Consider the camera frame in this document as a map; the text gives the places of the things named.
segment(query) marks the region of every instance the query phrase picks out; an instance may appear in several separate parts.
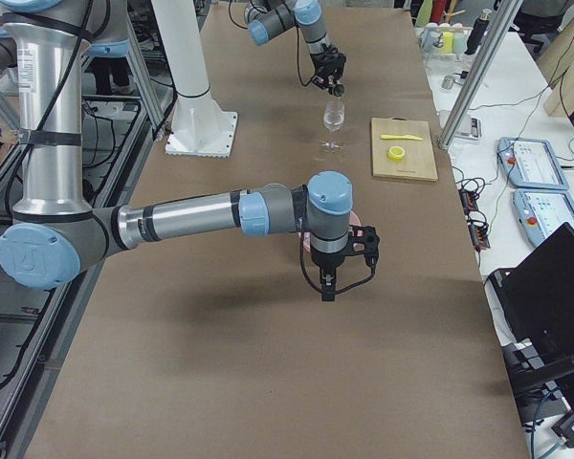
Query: pink object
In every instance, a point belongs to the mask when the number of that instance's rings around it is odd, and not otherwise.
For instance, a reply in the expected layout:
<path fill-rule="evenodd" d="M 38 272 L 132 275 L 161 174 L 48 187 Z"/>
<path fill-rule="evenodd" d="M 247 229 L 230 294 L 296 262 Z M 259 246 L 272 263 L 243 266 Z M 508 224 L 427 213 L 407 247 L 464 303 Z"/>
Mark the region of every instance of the pink object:
<path fill-rule="evenodd" d="M 351 214 L 348 217 L 348 223 L 349 223 L 349 225 L 355 225 L 356 227 L 360 227 L 362 225 L 362 222 L 360 221 L 360 217 L 358 217 L 357 214 L 352 210 L 351 210 Z M 303 245 L 304 245 L 304 248 L 306 249 L 306 251 L 310 251 L 310 232 L 304 233 Z"/>

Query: black strap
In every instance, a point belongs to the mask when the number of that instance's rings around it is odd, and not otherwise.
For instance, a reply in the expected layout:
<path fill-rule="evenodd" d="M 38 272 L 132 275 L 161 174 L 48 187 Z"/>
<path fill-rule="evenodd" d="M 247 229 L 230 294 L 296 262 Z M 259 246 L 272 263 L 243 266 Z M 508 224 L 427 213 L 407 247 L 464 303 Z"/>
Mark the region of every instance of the black strap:
<path fill-rule="evenodd" d="M 179 93 L 176 89 L 175 89 L 175 91 L 176 91 L 176 94 L 178 94 L 178 95 L 181 96 L 182 98 L 200 98 L 201 96 L 205 96 L 206 94 L 209 93 L 209 91 L 210 91 L 210 86 L 207 88 L 207 90 L 206 90 L 204 93 L 200 93 L 200 94 L 197 94 L 197 95 L 195 95 L 195 96 L 187 96 L 187 95 L 185 95 L 185 94 Z"/>
<path fill-rule="evenodd" d="M 291 199 L 294 205 L 294 219 L 296 221 L 296 229 L 300 232 L 308 230 L 308 219 L 306 217 L 306 201 L 308 200 L 308 189 L 306 188 L 306 185 L 298 186 L 297 188 L 292 189 Z"/>
<path fill-rule="evenodd" d="M 32 214 L 32 213 L 21 213 L 14 211 L 12 213 L 12 218 L 19 222 L 26 223 L 74 223 L 82 222 L 84 220 L 89 220 L 93 217 L 91 210 L 83 213 L 69 213 L 66 215 L 43 215 L 43 214 Z"/>
<path fill-rule="evenodd" d="M 143 218 L 138 220 L 138 230 L 146 242 L 158 242 L 162 240 L 155 231 L 155 225 L 153 225 L 153 208 L 155 208 L 155 206 L 147 206 L 144 208 Z"/>
<path fill-rule="evenodd" d="M 114 208 L 111 212 L 111 232 L 113 233 L 113 239 L 115 243 L 123 249 L 124 251 L 129 251 L 123 239 L 121 238 L 121 233 L 119 232 L 119 211 L 121 208 Z"/>
<path fill-rule="evenodd" d="M 83 40 L 87 40 L 90 43 L 93 40 L 92 34 L 88 31 L 82 31 L 80 26 L 75 26 L 74 24 L 70 24 L 68 22 L 58 21 L 57 19 L 52 19 L 51 17 L 38 16 L 28 12 L 5 12 L 3 17 L 5 24 L 10 22 L 31 24 L 33 26 L 44 27 L 46 29 L 55 29 L 58 31 L 66 32 L 74 36 L 80 35 Z"/>
<path fill-rule="evenodd" d="M 232 218 L 233 223 L 237 228 L 240 228 L 240 209 L 238 204 L 240 203 L 240 190 L 230 191 L 230 202 L 232 203 Z"/>
<path fill-rule="evenodd" d="M 82 136 L 68 132 L 33 131 L 19 129 L 19 143 L 24 145 L 82 146 Z"/>

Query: bottle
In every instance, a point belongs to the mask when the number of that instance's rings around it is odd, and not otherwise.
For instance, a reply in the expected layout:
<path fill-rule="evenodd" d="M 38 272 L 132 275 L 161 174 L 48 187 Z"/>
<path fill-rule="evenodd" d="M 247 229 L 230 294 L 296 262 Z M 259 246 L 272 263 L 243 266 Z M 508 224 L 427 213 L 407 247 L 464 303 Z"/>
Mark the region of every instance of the bottle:
<path fill-rule="evenodd" d="M 463 55 L 467 49 L 466 35 L 461 32 L 453 32 L 453 54 Z"/>
<path fill-rule="evenodd" d="M 421 8 L 419 9 L 414 27 L 425 27 L 425 25 L 430 22 L 432 5 L 432 0 L 423 0 L 423 5 L 421 5 Z"/>
<path fill-rule="evenodd" d="M 489 26 L 489 16 L 491 16 L 491 13 L 491 10 L 485 8 L 480 14 L 480 17 L 476 19 L 470 36 L 468 37 L 468 49 L 464 53 L 465 55 L 473 55 L 478 49 L 478 45 L 480 45 L 480 41 Z"/>
<path fill-rule="evenodd" d="M 440 53 L 449 54 L 453 52 L 453 33 L 442 32 L 442 48 Z"/>

